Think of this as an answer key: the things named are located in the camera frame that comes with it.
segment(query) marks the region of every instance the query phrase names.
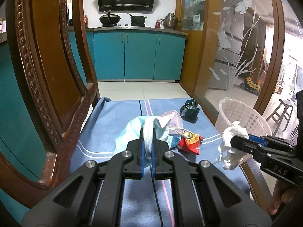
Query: white wall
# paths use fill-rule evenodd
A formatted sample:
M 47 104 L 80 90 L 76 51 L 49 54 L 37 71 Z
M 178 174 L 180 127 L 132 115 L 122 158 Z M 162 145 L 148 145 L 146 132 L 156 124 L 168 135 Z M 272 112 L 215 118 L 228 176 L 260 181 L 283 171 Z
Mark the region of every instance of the white wall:
M 96 28 L 102 27 L 102 23 L 99 18 L 103 15 L 103 12 L 99 12 L 98 0 L 83 0 L 84 14 L 88 17 L 88 27 Z M 176 0 L 155 0 L 152 12 L 145 13 L 133 13 L 128 11 L 131 15 L 147 16 L 145 25 L 148 27 L 155 27 L 157 19 L 164 19 L 169 12 L 175 12 Z M 131 18 L 126 11 L 112 12 L 121 17 L 118 24 L 124 26 L 125 24 L 131 25 Z

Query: plastic bag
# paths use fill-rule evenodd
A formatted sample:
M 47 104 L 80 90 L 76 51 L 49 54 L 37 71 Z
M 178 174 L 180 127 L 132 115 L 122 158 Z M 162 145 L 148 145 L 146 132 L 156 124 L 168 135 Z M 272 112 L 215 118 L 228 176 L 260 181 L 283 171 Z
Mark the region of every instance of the plastic bag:
M 171 121 L 169 123 L 169 128 L 172 128 L 172 127 L 183 128 L 182 118 L 176 110 L 173 110 L 170 112 L 164 112 L 163 114 L 160 114 L 159 116 L 168 117 L 171 119 Z M 169 130 L 169 134 L 178 134 L 178 133 L 173 130 Z

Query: cabinet door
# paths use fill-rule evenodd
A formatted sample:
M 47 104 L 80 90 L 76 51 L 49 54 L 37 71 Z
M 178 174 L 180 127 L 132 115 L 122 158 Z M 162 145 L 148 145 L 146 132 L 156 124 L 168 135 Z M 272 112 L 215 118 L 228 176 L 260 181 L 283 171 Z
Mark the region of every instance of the cabinet door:
M 89 52 L 91 54 L 91 60 L 93 61 L 93 65 L 94 65 L 94 32 L 93 31 L 87 31 L 86 32 L 86 39 L 87 39 Z
M 20 93 L 7 43 L 0 45 L 0 56 L 0 151 L 17 170 L 26 167 L 39 178 L 46 152 Z
M 180 80 L 184 47 L 184 37 L 158 34 L 154 79 Z
M 72 48 L 72 53 L 75 59 L 75 63 L 76 66 L 78 68 L 79 74 L 82 78 L 82 81 L 84 84 L 86 84 L 86 77 L 85 77 L 85 73 L 84 73 L 84 69 L 80 60 L 80 55 L 78 52 L 78 48 L 77 48 L 77 43 L 76 43 L 76 37 L 75 37 L 75 32 L 74 31 L 69 31 L 69 43 L 71 45 Z
M 156 33 L 125 33 L 125 79 L 153 79 L 156 41 Z
M 98 80 L 124 79 L 125 32 L 94 34 L 94 58 Z

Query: human hand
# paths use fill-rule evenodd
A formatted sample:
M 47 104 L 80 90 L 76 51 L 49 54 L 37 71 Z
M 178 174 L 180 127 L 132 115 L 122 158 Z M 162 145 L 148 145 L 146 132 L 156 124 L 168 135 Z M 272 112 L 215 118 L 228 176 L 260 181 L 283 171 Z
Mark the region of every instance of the human hand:
M 269 202 L 268 213 L 275 215 L 281 203 L 290 203 L 298 191 L 298 187 L 293 187 L 289 183 L 276 181 L 272 199 Z

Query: blue face mask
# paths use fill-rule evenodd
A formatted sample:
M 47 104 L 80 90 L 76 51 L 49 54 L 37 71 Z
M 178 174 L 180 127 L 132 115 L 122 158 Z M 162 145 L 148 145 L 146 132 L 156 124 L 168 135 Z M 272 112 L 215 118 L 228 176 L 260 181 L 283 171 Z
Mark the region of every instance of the blue face mask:
M 181 140 L 180 137 L 173 137 L 169 135 L 169 122 L 170 118 L 159 116 L 140 116 L 131 120 L 127 124 L 126 128 L 116 138 L 113 156 L 117 153 L 125 151 L 128 142 L 139 139 L 140 131 L 143 127 L 143 139 L 145 144 L 145 167 L 150 166 L 153 129 L 155 129 L 156 131 L 157 139 L 167 142 L 169 148 L 171 148 L 172 146 L 176 146 Z

